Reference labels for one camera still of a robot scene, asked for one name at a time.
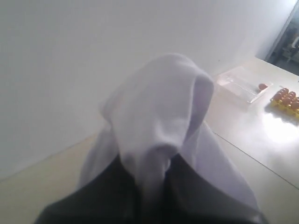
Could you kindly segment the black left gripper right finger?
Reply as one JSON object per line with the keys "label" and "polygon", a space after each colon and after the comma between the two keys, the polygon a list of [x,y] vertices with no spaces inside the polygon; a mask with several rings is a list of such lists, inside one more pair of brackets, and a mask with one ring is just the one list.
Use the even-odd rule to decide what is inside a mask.
{"label": "black left gripper right finger", "polygon": [[258,210],[223,193],[180,156],[171,160],[164,182],[166,224],[266,224]]}

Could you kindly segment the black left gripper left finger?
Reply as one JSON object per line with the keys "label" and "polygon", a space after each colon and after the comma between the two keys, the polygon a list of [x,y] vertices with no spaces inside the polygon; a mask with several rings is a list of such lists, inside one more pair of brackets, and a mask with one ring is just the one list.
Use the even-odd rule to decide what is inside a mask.
{"label": "black left gripper left finger", "polygon": [[48,205],[36,224],[148,224],[133,177],[119,157],[95,179]]}

